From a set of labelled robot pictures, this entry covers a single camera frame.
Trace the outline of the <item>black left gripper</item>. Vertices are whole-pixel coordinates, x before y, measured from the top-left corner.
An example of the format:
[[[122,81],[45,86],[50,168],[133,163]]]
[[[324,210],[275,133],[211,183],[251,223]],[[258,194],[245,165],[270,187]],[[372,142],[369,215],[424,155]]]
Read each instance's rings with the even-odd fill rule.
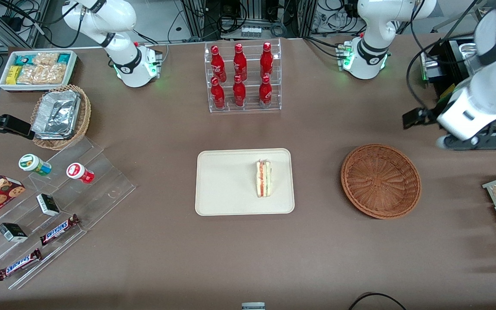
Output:
[[[437,108],[414,108],[402,115],[402,126],[404,130],[412,126],[433,125],[437,123],[437,118],[441,114],[441,110]]]

